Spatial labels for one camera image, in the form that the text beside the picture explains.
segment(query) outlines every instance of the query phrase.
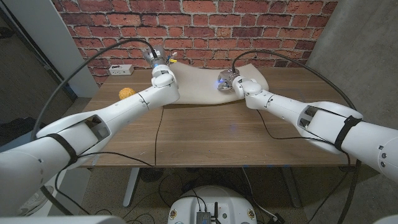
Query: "power strip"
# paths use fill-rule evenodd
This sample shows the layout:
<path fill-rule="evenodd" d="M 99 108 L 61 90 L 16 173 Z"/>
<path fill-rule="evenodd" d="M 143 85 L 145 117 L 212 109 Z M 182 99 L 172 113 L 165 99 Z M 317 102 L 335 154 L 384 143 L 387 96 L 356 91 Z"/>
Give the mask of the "power strip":
<path fill-rule="evenodd" d="M 112 65 L 109 68 L 111 75 L 131 75 L 133 71 L 132 65 Z"/>

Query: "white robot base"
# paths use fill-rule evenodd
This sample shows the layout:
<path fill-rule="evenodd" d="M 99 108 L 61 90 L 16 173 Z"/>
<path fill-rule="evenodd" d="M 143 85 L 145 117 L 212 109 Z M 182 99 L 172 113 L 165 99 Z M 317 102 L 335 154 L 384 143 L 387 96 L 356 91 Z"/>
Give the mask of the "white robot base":
<path fill-rule="evenodd" d="M 205 201 L 207 212 L 203 201 L 196 198 L 195 193 Z M 256 224 L 257 218 L 252 205 L 242 195 L 226 187 L 206 185 L 181 195 L 180 199 L 173 203 L 167 223 L 210 224 L 211 222 Z"/>

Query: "wooden table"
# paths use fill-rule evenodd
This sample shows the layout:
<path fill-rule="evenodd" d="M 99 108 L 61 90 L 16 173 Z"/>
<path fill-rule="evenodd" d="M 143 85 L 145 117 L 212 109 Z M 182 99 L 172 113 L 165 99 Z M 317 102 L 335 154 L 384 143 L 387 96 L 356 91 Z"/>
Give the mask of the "wooden table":
<path fill-rule="evenodd" d="M 304 102 L 344 104 L 335 90 L 303 68 L 264 68 L 260 72 L 273 93 Z M 150 78 L 149 70 L 109 77 L 85 111 L 117 102 L 122 88 L 141 91 L 150 87 Z M 289 123 L 266 111 L 261 114 L 274 137 L 299 135 Z M 243 100 L 211 106 L 167 105 L 150 111 L 117 133 L 103 151 L 120 152 L 157 167 L 338 166 L 346 163 L 344 156 L 322 151 L 303 139 L 272 139 L 257 111 L 248 109 Z M 95 166 L 143 165 L 119 156 L 100 155 Z"/>

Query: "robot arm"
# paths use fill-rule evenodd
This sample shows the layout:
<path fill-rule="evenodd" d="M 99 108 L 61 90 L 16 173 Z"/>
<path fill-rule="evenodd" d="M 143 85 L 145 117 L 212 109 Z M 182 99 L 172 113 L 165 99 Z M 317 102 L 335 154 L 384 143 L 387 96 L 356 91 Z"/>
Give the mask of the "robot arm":
<path fill-rule="evenodd" d="M 219 89 L 233 88 L 250 109 L 266 110 L 294 125 L 311 144 L 330 153 L 341 150 L 398 182 L 398 130 L 362 121 L 363 116 L 332 102 L 302 103 L 265 91 L 255 80 L 227 71 L 220 74 Z"/>
<path fill-rule="evenodd" d="M 167 65 L 156 66 L 152 76 L 148 89 L 106 108 L 62 118 L 40 130 L 38 140 L 0 153 L 0 216 L 12 215 L 57 172 L 76 168 L 92 157 L 81 157 L 71 164 L 65 145 L 78 156 L 100 152 L 125 125 L 180 98 Z"/>

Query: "yellow object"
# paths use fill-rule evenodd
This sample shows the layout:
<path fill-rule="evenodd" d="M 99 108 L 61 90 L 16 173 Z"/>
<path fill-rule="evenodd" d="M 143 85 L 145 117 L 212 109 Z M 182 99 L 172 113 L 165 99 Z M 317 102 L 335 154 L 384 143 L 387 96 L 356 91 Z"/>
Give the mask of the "yellow object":
<path fill-rule="evenodd" d="M 136 94 L 136 92 L 132 88 L 124 88 L 119 92 L 120 100 L 126 99 L 129 96 Z"/>

